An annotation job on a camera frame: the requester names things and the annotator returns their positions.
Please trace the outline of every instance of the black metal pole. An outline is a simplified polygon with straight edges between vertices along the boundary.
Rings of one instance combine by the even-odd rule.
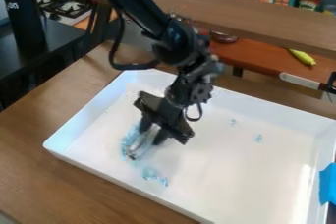
[[[18,47],[23,51],[40,50],[45,44],[36,0],[5,0]]]

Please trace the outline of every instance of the black furniture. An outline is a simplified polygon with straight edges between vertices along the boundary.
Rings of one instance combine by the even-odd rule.
[[[48,19],[43,26],[46,46],[33,54],[19,51],[11,26],[0,29],[0,111],[81,56],[85,31]]]
[[[5,0],[12,31],[21,49],[34,51],[45,44],[36,0]]]

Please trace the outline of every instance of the wooden table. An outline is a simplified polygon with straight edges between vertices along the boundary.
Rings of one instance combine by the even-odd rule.
[[[56,159],[42,143],[103,90],[119,72],[105,43],[0,114],[0,209],[18,221],[44,223],[195,223]],[[118,58],[148,53],[122,46]],[[336,119],[333,106],[304,95],[232,76],[218,82],[234,91]]]

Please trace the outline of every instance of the white label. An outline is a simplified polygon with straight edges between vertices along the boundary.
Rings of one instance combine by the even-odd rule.
[[[286,81],[288,83],[292,83],[292,84],[297,84],[297,85],[301,85],[301,86],[306,86],[312,89],[319,89],[320,83],[319,82],[315,82],[309,79],[304,79],[295,75],[291,75],[288,73],[281,73],[280,74],[280,79],[282,81]]]
[[[9,2],[7,5],[7,10],[19,9],[19,4],[17,2]]]

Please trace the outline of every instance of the black cable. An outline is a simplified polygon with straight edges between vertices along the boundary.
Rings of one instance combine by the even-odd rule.
[[[123,15],[121,13],[121,11],[118,8],[115,8],[116,13],[118,15],[118,21],[119,21],[119,31],[118,34],[115,38],[115,41],[113,43],[113,46],[111,48],[111,51],[109,53],[109,62],[111,64],[111,66],[116,69],[116,70],[120,70],[120,71],[135,71],[135,70],[148,70],[148,69],[152,69],[155,68],[157,66],[157,64],[159,64],[158,60],[152,60],[148,63],[145,64],[118,64],[115,63],[114,59],[115,59],[115,55],[118,51],[119,45],[122,42],[124,33],[125,33],[125,20],[123,18]]]
[[[197,121],[199,121],[199,120],[202,118],[202,116],[203,116],[203,109],[202,109],[202,107],[201,107],[201,104],[200,104],[200,103],[197,103],[196,106],[197,106],[197,110],[198,110],[198,117],[197,117],[197,118],[191,118],[191,117],[189,117],[189,116],[188,116],[188,108],[189,108],[189,107],[187,107],[187,108],[185,109],[185,118],[186,118],[188,121],[191,121],[191,122],[197,122]]]

